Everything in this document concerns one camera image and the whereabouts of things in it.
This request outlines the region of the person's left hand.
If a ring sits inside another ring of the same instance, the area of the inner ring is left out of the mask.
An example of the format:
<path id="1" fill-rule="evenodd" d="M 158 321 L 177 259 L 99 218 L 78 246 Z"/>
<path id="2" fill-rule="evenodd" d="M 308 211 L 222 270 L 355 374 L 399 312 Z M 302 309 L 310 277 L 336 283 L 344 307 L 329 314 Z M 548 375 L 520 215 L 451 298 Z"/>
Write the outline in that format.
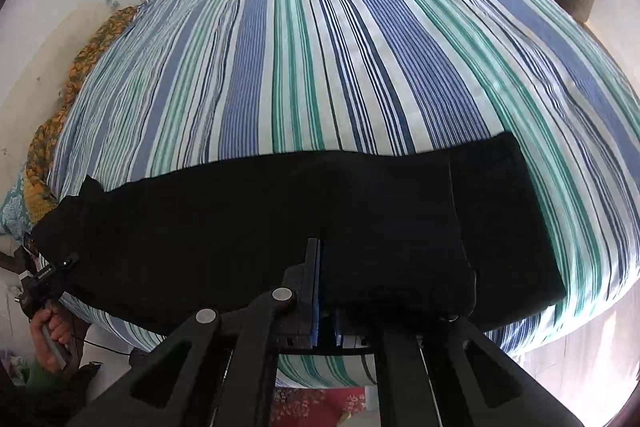
<path id="1" fill-rule="evenodd" d="M 73 337 L 73 319 L 68 310 L 57 303 L 47 303 L 29 323 L 36 361 L 51 373 L 61 373 L 66 362 L 62 348 Z"/>

